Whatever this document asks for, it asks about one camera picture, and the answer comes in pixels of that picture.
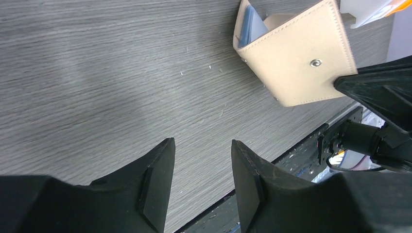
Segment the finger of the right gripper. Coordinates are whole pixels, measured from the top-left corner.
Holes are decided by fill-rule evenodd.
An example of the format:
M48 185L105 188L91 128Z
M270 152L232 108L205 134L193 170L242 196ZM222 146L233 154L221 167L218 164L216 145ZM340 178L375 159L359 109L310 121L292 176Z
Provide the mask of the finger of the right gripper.
M412 131L412 57L362 67L341 76L334 88L356 100L401 132Z

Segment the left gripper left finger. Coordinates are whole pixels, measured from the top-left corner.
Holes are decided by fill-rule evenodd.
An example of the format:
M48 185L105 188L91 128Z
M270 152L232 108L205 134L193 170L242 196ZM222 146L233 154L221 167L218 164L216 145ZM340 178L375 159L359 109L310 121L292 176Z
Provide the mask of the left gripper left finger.
M175 141L89 185L49 175L1 176L3 233L161 233L170 200Z

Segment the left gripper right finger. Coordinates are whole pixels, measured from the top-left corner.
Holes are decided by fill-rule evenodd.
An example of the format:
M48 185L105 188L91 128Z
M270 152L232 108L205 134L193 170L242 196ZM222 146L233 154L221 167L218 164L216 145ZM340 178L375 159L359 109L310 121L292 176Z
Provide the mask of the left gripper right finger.
M409 233L409 173L340 172L312 183L232 141L232 170L243 233Z

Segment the beige leather card holder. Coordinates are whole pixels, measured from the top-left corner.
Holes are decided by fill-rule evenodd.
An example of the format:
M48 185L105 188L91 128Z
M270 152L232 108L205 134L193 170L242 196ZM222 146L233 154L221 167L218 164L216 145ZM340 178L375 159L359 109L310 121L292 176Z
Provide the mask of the beige leather card holder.
M242 45L250 5L240 2L233 48L272 95L283 106L341 97L334 81L357 69L336 1L322 0L297 15L273 14L262 21L267 32Z

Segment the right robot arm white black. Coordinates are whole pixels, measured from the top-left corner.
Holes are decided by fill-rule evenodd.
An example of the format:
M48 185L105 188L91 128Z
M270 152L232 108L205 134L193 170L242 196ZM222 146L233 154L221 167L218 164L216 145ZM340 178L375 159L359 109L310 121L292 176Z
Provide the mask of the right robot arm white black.
M412 57L362 67L355 75L338 77L334 88L385 121L374 127L343 119L324 133L319 152L335 148L370 157L380 170L412 170Z

